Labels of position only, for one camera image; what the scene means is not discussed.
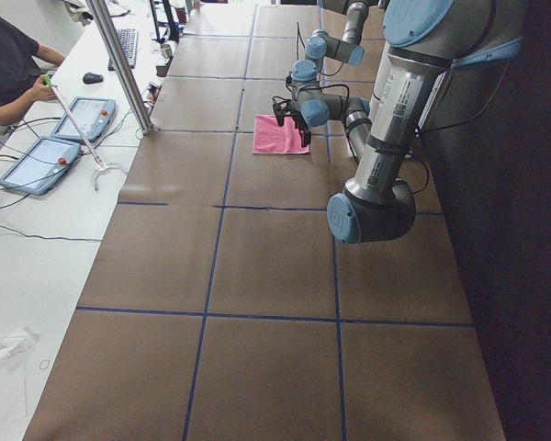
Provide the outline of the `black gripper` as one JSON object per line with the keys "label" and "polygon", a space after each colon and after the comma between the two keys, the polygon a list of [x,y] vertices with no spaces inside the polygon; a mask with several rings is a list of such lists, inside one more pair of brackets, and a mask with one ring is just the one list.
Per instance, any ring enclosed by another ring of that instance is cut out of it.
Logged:
{"label": "black gripper", "polygon": [[292,118],[295,128],[298,129],[301,146],[308,147],[311,143],[311,132],[306,126],[304,119],[299,111],[293,108],[292,100],[281,96],[272,97],[272,110],[279,127],[285,124],[285,118]]}

